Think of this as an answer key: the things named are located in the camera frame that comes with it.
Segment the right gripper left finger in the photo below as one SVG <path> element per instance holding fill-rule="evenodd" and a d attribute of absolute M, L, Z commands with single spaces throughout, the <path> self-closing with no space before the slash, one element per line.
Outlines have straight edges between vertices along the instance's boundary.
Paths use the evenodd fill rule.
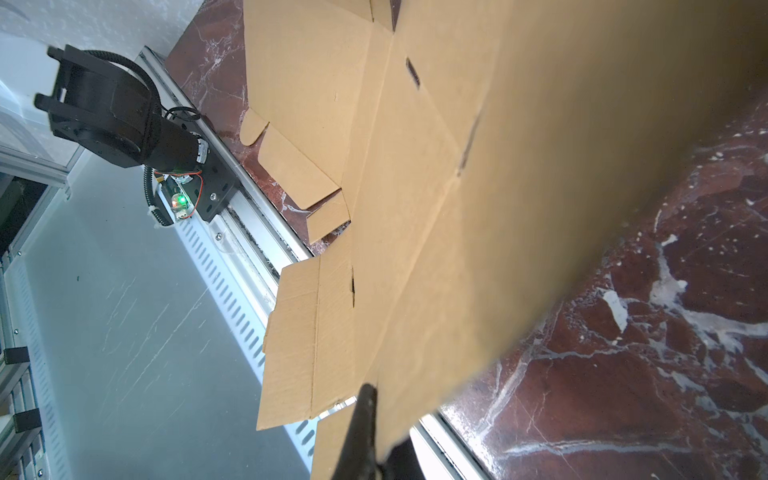
<path fill-rule="evenodd" d="M 375 453 L 377 390 L 363 384 L 334 469 L 333 480 L 373 480 L 378 465 Z"/>

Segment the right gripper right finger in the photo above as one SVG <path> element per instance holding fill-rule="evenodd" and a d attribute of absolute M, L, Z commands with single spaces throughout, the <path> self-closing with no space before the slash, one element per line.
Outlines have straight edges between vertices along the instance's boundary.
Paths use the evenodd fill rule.
<path fill-rule="evenodd" d="M 395 446 L 379 465 L 383 480 L 424 480 L 425 475 L 411 438 Z"/>

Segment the brown cardboard box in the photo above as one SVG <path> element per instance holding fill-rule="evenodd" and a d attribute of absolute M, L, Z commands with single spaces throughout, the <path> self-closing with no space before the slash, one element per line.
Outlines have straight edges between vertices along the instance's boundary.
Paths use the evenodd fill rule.
<path fill-rule="evenodd" d="M 363 384 L 378 465 L 525 336 L 767 74 L 763 1 L 247 1 L 240 139 L 338 238 L 284 267 L 257 426 Z"/>

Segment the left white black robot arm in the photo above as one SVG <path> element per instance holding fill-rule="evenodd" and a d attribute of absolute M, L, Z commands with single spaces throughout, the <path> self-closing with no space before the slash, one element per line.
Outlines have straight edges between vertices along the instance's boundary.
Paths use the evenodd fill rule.
<path fill-rule="evenodd" d="M 72 45 L 50 46 L 47 55 L 59 69 L 52 93 L 36 94 L 34 106 L 47 114 L 55 137 L 121 168 L 176 175 L 202 170 L 208 147 L 164 116 L 158 89 L 138 64 Z"/>

